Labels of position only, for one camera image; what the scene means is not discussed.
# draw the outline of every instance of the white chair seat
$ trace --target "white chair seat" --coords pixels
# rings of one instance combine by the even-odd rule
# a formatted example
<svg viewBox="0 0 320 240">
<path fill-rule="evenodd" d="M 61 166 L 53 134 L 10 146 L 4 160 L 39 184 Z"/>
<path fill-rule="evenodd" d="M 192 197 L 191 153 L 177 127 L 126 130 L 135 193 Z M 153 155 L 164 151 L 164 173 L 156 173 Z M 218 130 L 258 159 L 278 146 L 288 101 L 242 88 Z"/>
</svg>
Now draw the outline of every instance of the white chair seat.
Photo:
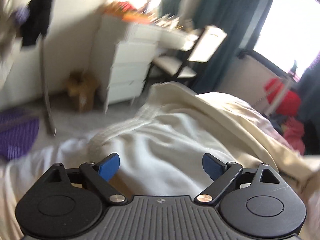
<svg viewBox="0 0 320 240">
<path fill-rule="evenodd" d="M 175 57 L 168 56 L 159 56 L 153 59 L 153 64 L 155 64 L 158 68 L 161 68 L 169 75 L 174 76 L 175 73 L 179 70 L 182 61 Z M 188 66 L 185 66 L 183 70 L 180 72 L 178 78 L 193 78 L 197 74 Z"/>
</svg>

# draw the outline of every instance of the purple rug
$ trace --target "purple rug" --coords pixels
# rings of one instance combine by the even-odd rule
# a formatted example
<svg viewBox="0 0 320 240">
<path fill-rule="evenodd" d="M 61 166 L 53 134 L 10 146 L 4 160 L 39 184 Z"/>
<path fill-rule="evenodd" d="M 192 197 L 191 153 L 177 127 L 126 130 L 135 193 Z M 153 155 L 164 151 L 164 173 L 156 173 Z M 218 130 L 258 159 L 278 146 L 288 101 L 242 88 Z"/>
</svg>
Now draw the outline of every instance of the purple rug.
<svg viewBox="0 0 320 240">
<path fill-rule="evenodd" d="M 27 112 L 11 109 L 0 113 L 0 126 L 20 119 Z M 7 160 L 20 158 L 32 148 L 39 131 L 39 118 L 18 124 L 0 132 L 0 155 Z"/>
</svg>

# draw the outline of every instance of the screw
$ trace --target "screw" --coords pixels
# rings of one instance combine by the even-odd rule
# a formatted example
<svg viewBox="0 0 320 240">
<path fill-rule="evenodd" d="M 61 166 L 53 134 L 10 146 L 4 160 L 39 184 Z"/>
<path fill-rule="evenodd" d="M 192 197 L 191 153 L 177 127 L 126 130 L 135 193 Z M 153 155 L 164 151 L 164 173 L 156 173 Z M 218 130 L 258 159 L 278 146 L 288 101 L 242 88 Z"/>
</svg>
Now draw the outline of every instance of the screw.
<svg viewBox="0 0 320 240">
<path fill-rule="evenodd" d="M 202 203 L 207 203 L 207 202 L 211 202 L 213 198 L 210 195 L 199 195 L 197 197 L 197 200 Z"/>
<path fill-rule="evenodd" d="M 112 195 L 109 200 L 113 203 L 121 203 L 125 201 L 125 196 L 123 195 Z"/>
</svg>

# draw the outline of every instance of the chair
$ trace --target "chair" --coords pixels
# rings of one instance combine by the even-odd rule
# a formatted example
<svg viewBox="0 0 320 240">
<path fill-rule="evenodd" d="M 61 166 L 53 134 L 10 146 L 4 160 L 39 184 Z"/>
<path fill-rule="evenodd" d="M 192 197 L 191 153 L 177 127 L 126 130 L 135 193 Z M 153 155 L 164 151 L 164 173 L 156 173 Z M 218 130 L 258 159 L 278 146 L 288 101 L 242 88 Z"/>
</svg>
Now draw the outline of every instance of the chair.
<svg viewBox="0 0 320 240">
<path fill-rule="evenodd" d="M 154 66 L 161 70 L 166 81 L 178 81 L 185 83 L 189 81 L 189 86 L 195 80 L 197 73 L 189 67 L 191 62 L 207 62 L 220 44 L 223 42 L 227 34 L 216 26 L 206 26 L 199 38 L 196 40 L 192 49 L 186 52 L 183 61 L 176 57 L 161 55 L 155 57 L 150 64 L 143 90 L 147 85 L 148 78 Z"/>
</svg>

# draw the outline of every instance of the dark chair frame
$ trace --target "dark chair frame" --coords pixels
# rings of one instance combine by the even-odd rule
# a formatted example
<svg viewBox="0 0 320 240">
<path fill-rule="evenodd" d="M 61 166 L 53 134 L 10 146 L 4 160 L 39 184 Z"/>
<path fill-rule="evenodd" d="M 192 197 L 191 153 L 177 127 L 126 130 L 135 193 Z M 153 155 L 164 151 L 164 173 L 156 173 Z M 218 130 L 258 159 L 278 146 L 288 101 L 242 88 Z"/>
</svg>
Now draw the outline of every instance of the dark chair frame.
<svg viewBox="0 0 320 240">
<path fill-rule="evenodd" d="M 194 77 L 190 77 L 190 78 L 179 78 L 179 75 L 181 73 L 181 71 L 183 70 L 184 67 L 188 66 L 188 63 L 189 62 L 193 62 L 193 61 L 189 61 L 189 57 L 191 55 L 191 53 L 193 52 L 193 50 L 196 48 L 196 46 L 198 45 L 198 43 L 200 42 L 203 34 L 204 34 L 204 31 L 205 31 L 205 28 L 203 28 L 201 30 L 201 34 L 199 35 L 199 38 L 196 40 L 195 44 L 192 46 L 192 48 L 188 51 L 185 51 L 185 55 L 183 57 L 183 61 L 178 69 L 178 71 L 172 76 L 170 75 L 169 73 L 167 73 L 166 71 L 164 71 L 162 68 L 158 68 L 159 70 L 161 70 L 161 72 L 164 74 L 164 77 L 165 77 L 165 82 L 169 82 L 169 81 L 176 81 L 176 82 L 179 82 L 179 83 L 186 83 L 188 82 L 188 87 L 191 87 L 192 84 L 194 83 L 195 79 L 197 78 L 197 75 L 195 75 Z M 144 86 L 143 86 L 143 89 L 142 91 L 145 90 L 146 88 L 146 85 L 147 85 L 147 82 L 148 82 L 148 79 L 149 79 L 149 76 L 150 76 L 150 73 L 151 73 L 151 70 L 152 68 L 156 66 L 153 62 L 150 63 L 150 67 L 149 67 L 149 70 L 148 70 L 148 73 L 147 73 L 147 76 L 145 78 L 145 83 L 144 83 Z"/>
</svg>

